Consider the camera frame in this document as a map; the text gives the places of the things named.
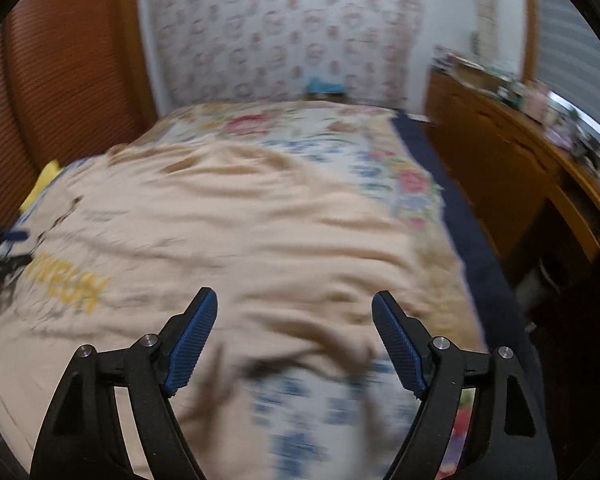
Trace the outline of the yellow plush pillow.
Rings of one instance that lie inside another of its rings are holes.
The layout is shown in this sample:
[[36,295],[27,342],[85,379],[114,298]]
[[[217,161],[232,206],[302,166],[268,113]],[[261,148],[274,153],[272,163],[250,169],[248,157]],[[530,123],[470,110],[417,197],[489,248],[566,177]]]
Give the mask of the yellow plush pillow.
[[57,159],[52,160],[42,169],[38,178],[31,188],[26,199],[19,207],[20,214],[24,214],[28,208],[36,201],[38,196],[53,182],[53,180],[61,174],[62,167]]

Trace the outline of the wooden louvered wardrobe door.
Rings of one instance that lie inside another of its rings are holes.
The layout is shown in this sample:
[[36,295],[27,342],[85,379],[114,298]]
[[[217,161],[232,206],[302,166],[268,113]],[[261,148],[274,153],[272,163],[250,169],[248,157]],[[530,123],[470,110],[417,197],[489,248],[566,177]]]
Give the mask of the wooden louvered wardrobe door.
[[43,168],[157,120],[137,0],[14,0],[0,16],[0,228]]

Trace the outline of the wooden sideboard cabinet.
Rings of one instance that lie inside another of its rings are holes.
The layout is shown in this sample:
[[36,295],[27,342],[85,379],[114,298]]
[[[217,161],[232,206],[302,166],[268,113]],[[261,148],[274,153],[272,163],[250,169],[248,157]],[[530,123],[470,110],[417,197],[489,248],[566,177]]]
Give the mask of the wooden sideboard cabinet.
[[600,253],[600,185],[516,110],[430,70],[429,142],[468,198],[501,261],[518,256],[553,207],[588,260]]

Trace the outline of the circle patterned lace curtain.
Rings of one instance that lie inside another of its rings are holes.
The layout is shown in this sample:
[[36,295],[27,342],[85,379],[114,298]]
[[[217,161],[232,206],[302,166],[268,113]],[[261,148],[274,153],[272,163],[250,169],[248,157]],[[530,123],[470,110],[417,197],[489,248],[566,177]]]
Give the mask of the circle patterned lace curtain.
[[142,0],[166,98],[405,104],[422,0]]

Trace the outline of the clutter on sideboard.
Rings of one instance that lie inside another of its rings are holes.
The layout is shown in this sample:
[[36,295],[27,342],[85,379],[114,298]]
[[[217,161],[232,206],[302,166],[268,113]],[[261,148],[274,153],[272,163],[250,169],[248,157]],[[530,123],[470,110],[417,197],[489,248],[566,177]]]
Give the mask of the clutter on sideboard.
[[536,80],[525,84],[510,73],[483,66],[441,46],[434,48],[431,68],[534,120],[544,129],[547,140],[569,152],[579,165],[600,179],[600,123],[550,91],[546,84]]

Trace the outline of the floral quilt bedspread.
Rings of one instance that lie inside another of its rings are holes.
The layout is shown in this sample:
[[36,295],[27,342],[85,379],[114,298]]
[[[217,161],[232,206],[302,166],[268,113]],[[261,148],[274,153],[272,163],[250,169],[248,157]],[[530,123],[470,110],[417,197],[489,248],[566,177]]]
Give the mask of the floral quilt bedspread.
[[328,101],[212,102],[174,110],[139,144],[253,144],[317,166],[398,220],[414,240],[426,286],[420,316],[430,333],[467,350],[486,348],[475,301],[443,220],[442,188],[399,139],[396,112]]

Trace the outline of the blue item in box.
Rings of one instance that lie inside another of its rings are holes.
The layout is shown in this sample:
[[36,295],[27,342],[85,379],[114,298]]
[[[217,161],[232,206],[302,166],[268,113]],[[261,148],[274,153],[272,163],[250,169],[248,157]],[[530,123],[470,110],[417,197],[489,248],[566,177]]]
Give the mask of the blue item in box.
[[338,96],[338,98],[344,98],[347,95],[347,89],[343,84],[324,81],[320,77],[312,77],[306,84],[306,94],[308,96]]

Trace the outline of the grey window blind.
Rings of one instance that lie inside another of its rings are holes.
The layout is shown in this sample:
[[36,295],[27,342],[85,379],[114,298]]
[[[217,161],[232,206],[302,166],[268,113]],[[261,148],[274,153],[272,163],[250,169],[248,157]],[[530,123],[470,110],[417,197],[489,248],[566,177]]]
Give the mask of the grey window blind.
[[569,0],[536,0],[536,78],[600,124],[600,40]]

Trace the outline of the tied cream curtain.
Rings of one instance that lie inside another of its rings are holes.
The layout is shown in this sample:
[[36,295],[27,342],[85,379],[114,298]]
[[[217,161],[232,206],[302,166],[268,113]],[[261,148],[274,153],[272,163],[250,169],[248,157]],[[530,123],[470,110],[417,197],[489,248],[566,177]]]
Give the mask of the tied cream curtain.
[[478,15],[478,55],[483,62],[498,56],[498,0],[475,0]]

